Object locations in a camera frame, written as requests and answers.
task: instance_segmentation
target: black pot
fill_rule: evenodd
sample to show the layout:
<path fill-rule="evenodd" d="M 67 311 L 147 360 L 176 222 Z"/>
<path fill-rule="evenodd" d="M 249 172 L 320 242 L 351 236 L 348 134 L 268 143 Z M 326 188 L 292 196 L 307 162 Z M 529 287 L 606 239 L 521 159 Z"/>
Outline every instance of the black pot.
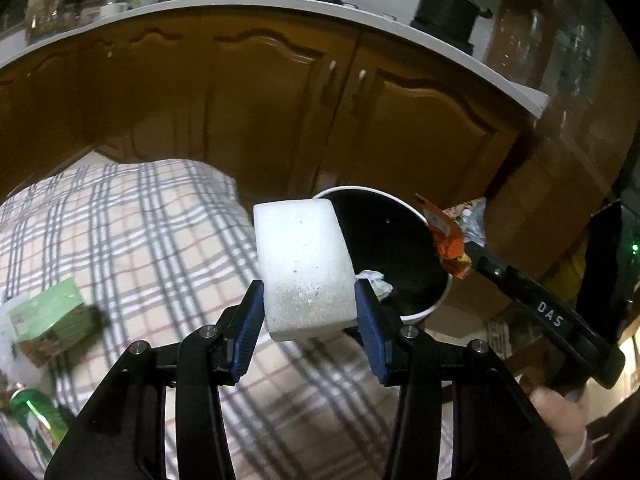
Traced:
<path fill-rule="evenodd" d="M 316 198 L 329 199 L 334 206 L 356 274 L 377 270 L 393 285 L 383 304 L 400 316 L 415 317 L 443 300 L 450 276 L 440 265 L 420 213 L 396 197 L 359 186 L 334 187 Z"/>
<path fill-rule="evenodd" d="M 492 15 L 472 0 L 420 0 L 414 19 L 453 40 L 468 41 L 478 16 Z"/>

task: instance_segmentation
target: cabinet handle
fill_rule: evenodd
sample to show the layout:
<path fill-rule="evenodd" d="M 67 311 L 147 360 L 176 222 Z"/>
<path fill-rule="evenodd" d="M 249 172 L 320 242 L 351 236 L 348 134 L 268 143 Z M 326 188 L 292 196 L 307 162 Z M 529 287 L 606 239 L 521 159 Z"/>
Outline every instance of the cabinet handle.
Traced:
<path fill-rule="evenodd" d="M 329 100 L 329 94 L 331 92 L 331 88 L 334 86 L 335 67 L 337 65 L 338 63 L 335 60 L 332 60 L 332 62 L 329 63 L 329 74 L 326 77 L 326 83 L 324 84 L 324 87 L 322 88 L 322 93 L 320 95 L 320 100 L 323 105 L 327 104 L 327 101 Z"/>
<path fill-rule="evenodd" d="M 358 108 L 358 97 L 362 93 L 362 87 L 364 85 L 364 80 L 367 78 L 367 71 L 362 69 L 358 72 L 358 83 L 356 85 L 356 89 L 353 92 L 353 97 L 351 98 L 351 113 L 356 113 L 356 109 Z"/>

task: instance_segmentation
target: screw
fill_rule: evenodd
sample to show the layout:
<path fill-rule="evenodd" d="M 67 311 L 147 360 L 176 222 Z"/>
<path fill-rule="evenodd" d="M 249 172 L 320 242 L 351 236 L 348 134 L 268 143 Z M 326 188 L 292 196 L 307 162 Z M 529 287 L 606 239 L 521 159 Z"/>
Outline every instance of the screw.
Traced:
<path fill-rule="evenodd" d="M 218 327 L 215 325 L 205 325 L 198 332 L 202 337 L 213 337 L 218 333 Z"/>
<path fill-rule="evenodd" d="M 489 345 L 482 339 L 474 339 L 471 342 L 471 349 L 479 354 L 486 354 L 489 351 Z"/>
<path fill-rule="evenodd" d="M 129 345 L 129 352 L 133 355 L 140 355 L 146 350 L 147 346 L 148 344 L 146 341 L 134 341 Z"/>
<path fill-rule="evenodd" d="M 405 325 L 400 329 L 400 334 L 407 339 L 418 337 L 418 329 L 413 325 Z"/>

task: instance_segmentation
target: green tissue pack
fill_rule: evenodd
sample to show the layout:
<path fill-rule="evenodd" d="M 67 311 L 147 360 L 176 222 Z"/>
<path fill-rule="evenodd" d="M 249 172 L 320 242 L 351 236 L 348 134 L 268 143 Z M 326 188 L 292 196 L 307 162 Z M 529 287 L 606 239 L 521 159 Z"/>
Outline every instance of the green tissue pack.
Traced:
<path fill-rule="evenodd" d="M 96 328 L 73 278 L 14 307 L 8 314 L 18 348 L 37 367 L 84 339 Z"/>

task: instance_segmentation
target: orange wrapper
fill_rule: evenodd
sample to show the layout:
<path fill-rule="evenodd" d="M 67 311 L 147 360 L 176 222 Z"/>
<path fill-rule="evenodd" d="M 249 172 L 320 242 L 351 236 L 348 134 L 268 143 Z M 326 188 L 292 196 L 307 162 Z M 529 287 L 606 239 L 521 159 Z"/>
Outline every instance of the orange wrapper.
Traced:
<path fill-rule="evenodd" d="M 453 277 L 463 278 L 471 268 L 471 259 L 465 254 L 465 235 L 456 221 L 427 199 L 416 194 L 433 236 L 433 245 L 440 264 Z"/>

